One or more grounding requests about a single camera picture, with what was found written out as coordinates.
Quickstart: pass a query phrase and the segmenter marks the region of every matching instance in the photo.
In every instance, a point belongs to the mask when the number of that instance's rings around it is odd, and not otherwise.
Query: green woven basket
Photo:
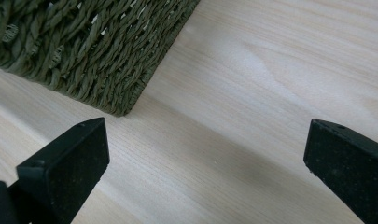
[[[121,116],[199,0],[0,0],[0,67]]]

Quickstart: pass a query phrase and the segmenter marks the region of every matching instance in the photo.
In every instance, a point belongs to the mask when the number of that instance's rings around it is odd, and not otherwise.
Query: wood grain
[[[105,117],[74,223],[361,223],[302,162],[311,119],[378,142],[378,0],[202,0],[125,118],[0,70],[0,179]]]

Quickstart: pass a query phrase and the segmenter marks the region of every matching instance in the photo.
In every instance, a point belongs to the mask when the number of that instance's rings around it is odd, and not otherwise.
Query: wicker texture
[[[125,115],[198,2],[0,0],[0,67]]]

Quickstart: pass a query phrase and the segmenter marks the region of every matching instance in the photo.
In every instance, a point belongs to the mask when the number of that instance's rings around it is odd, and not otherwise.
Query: wooden table
[[[0,70],[0,179],[97,117],[74,223],[361,223],[302,156],[311,119],[378,142],[378,0],[202,0],[125,118]]]

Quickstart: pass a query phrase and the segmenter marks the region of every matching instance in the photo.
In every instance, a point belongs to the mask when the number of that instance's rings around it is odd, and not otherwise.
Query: black object
[[[378,224],[378,143],[314,119],[304,162],[362,221]]]
[[[108,164],[105,119],[75,125],[0,181],[0,224],[71,223]]]

